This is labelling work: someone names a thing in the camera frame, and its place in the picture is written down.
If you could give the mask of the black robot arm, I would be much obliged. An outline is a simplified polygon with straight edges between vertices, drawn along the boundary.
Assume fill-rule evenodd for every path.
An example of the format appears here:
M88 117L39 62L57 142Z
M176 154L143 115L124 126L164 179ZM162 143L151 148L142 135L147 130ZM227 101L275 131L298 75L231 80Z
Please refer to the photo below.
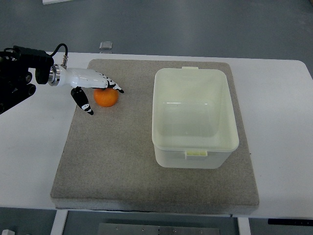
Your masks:
M38 84L46 84L50 76L50 70L54 65L53 56L60 47L65 47L65 55L68 48L59 44L55 50L48 54L44 50L13 46L0 52L0 112L4 113L31 97L36 86L31 83L32 73L29 69L35 69L35 78Z

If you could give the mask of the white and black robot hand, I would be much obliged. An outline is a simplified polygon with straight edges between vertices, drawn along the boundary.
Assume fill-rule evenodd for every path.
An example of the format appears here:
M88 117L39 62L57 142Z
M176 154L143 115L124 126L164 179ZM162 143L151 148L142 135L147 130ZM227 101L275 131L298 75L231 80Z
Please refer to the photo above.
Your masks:
M122 88L113 80L102 73L91 69L78 69L59 67L59 75L56 76L56 86L70 85L72 87L71 96L77 106L86 113L93 115L93 110L89 100L82 88L106 89L112 88L124 93Z

